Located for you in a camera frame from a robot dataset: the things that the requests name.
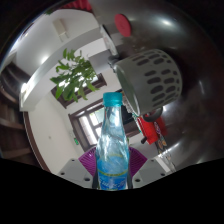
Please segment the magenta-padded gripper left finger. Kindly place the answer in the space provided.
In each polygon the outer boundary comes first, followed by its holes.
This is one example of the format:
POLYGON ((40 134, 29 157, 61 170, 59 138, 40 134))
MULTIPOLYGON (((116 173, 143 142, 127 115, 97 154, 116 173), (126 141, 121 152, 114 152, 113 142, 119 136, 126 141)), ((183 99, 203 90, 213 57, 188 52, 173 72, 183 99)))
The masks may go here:
POLYGON ((97 189, 96 148, 86 151, 78 159, 69 159, 58 176, 84 188, 97 189))

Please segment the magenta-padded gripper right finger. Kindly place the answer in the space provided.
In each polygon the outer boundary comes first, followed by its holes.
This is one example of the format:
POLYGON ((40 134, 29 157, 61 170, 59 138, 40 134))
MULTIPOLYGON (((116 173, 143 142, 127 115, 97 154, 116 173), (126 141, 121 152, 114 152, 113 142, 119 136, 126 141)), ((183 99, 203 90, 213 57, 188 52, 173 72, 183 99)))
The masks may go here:
POLYGON ((140 188, 167 175, 167 166, 157 157, 147 159, 130 147, 128 187, 140 188))

